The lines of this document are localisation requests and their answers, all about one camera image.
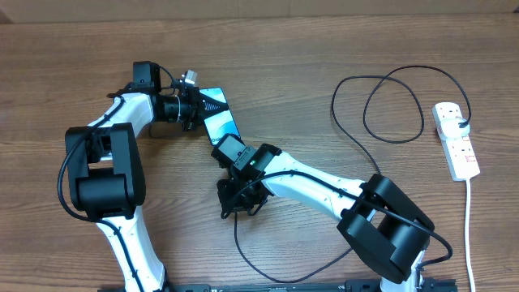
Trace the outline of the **Samsung Galaxy smartphone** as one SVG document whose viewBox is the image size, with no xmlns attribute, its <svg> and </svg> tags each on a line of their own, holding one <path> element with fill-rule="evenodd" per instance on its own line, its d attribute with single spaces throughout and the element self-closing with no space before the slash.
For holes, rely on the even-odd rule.
<svg viewBox="0 0 519 292">
<path fill-rule="evenodd" d="M 200 91 L 223 90 L 222 88 L 202 88 Z M 225 134 L 236 135 L 238 138 L 241 137 L 230 108 L 214 116 L 204 116 L 203 122 L 212 146 L 216 146 Z"/>
</svg>

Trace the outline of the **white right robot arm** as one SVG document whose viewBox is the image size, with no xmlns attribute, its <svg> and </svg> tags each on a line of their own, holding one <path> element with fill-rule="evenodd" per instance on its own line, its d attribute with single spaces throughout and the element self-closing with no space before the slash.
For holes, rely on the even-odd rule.
<svg viewBox="0 0 519 292">
<path fill-rule="evenodd" d="M 337 220 L 361 261 L 382 277 L 382 291 L 421 290 L 418 266 L 435 227 L 389 178 L 340 178 L 271 144 L 246 146 L 232 134 L 220 138 L 212 157 L 229 171 L 217 184 L 222 218 L 238 212 L 254 216 L 270 196 L 297 200 Z"/>
</svg>

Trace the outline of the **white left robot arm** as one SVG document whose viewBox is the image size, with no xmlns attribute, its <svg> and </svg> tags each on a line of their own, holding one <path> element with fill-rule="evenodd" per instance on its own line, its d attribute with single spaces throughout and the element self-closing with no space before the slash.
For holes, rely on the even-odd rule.
<svg viewBox="0 0 519 292">
<path fill-rule="evenodd" d="M 124 291 L 174 288 L 144 223 L 139 133 L 154 122 L 175 122 L 183 131 L 205 127 L 216 144 L 232 119 L 221 88 L 199 88 L 194 71 L 163 86 L 163 72 L 155 62 L 134 62 L 132 81 L 108 95 L 110 108 L 87 126 L 67 130 L 66 157 L 58 172 L 60 204 L 103 232 L 122 270 Z"/>
</svg>

